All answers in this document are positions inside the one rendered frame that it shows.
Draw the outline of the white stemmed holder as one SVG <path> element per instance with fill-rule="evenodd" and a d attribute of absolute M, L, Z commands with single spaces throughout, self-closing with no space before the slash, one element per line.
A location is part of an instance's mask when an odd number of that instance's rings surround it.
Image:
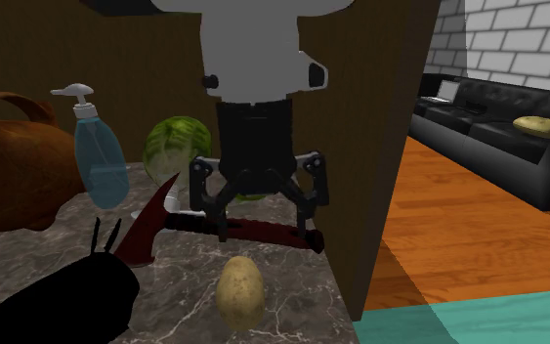
<path fill-rule="evenodd" d="M 163 206 L 169 213 L 180 213 L 199 217 L 205 216 L 203 211 L 184 210 L 181 208 L 181 202 L 179 201 L 179 188 L 176 185 L 173 185 L 169 189 L 169 192 L 165 196 Z"/>

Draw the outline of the black rounded thing with prongs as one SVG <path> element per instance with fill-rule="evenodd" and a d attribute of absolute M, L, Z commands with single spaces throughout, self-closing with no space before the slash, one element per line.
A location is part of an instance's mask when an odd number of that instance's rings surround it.
<path fill-rule="evenodd" d="M 128 329 L 140 284 L 110 253 L 120 222 L 96 249 L 100 223 L 88 256 L 0 303 L 0 344 L 109 344 Z"/>

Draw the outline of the brown potato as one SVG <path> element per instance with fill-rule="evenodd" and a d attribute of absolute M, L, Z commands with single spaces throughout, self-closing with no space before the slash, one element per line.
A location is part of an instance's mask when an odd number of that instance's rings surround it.
<path fill-rule="evenodd" d="M 262 320 L 266 308 L 264 281 L 250 258 L 234 256 L 226 263 L 216 288 L 216 306 L 234 331 L 253 329 Z"/>

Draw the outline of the clear blue pump bottle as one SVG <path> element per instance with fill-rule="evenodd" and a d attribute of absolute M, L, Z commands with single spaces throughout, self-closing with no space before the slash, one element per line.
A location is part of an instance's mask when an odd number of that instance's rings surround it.
<path fill-rule="evenodd" d="M 97 207 L 116 207 L 130 190 L 127 164 L 117 137 L 100 118 L 96 106 L 85 98 L 94 90 L 82 83 L 72 83 L 50 93 L 76 99 L 74 156 L 81 180 Z"/>

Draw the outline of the green cabbage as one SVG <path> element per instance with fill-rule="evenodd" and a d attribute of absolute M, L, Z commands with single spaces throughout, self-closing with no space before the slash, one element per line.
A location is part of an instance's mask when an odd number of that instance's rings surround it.
<path fill-rule="evenodd" d="M 148 176 L 162 186 L 178 174 L 178 193 L 189 188 L 189 166 L 196 156 L 211 155 L 212 137 L 207 127 L 190 116 L 173 116 L 156 124 L 148 134 L 143 164 Z"/>

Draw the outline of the dark red hammer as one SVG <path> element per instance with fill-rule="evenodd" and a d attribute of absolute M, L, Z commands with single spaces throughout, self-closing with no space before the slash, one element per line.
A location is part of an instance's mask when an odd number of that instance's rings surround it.
<path fill-rule="evenodd" d="M 129 267 L 143 267 L 154 261 L 152 247 L 155 236 L 163 229 L 217 236 L 220 232 L 214 220 L 185 213 L 170 213 L 164 207 L 165 197 L 179 174 L 172 176 L 150 201 L 121 240 L 114 255 Z M 320 254 L 324 249 L 321 231 L 306 230 L 300 237 L 296 227 L 248 219 L 227 219 L 228 238 L 245 239 L 302 249 Z"/>

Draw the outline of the brown wooden cabinet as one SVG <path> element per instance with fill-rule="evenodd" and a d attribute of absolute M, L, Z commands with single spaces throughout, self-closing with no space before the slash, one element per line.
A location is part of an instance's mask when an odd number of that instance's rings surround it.
<path fill-rule="evenodd" d="M 441 0 L 354 0 L 299 22 L 301 47 L 329 71 L 325 90 L 293 99 L 293 143 L 321 151 L 330 203 L 317 212 L 325 253 L 352 320 L 365 305 L 415 97 Z M 201 87 L 196 15 L 104 18 L 79 0 L 0 0 L 0 91 L 50 102 L 65 130 L 75 119 L 55 90 L 92 87 L 93 103 L 130 161 L 173 114 L 215 129 Z"/>

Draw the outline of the brown clay jug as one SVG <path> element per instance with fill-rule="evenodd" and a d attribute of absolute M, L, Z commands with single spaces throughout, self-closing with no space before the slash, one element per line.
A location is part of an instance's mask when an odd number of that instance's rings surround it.
<path fill-rule="evenodd" d="M 0 92 L 0 233 L 41 232 L 60 208 L 86 189 L 74 139 L 48 102 Z"/>

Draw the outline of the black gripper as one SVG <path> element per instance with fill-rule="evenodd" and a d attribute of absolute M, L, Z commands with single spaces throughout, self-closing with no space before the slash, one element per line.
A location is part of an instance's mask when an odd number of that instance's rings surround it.
<path fill-rule="evenodd" d="M 216 104 L 221 158 L 195 157 L 189 167 L 190 209 L 204 211 L 217 225 L 219 242 L 228 239 L 226 208 L 239 191 L 277 192 L 296 205 L 298 237 L 306 237 L 306 221 L 318 206 L 329 204 L 326 161 L 319 151 L 297 155 L 292 145 L 292 102 Z M 297 165 L 313 178 L 303 193 L 291 178 Z M 206 179 L 218 170 L 227 180 L 213 197 Z"/>

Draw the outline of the teal rug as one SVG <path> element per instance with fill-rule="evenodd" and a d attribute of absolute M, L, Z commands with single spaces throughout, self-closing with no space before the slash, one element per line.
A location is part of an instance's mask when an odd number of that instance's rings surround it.
<path fill-rule="evenodd" d="M 366 311 L 360 344 L 550 344 L 550 291 Z"/>

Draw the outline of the black sofa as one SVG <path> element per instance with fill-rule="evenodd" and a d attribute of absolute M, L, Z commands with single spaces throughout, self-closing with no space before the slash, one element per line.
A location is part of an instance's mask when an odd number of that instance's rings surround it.
<path fill-rule="evenodd" d="M 550 91 L 426 73 L 409 137 L 550 211 Z"/>

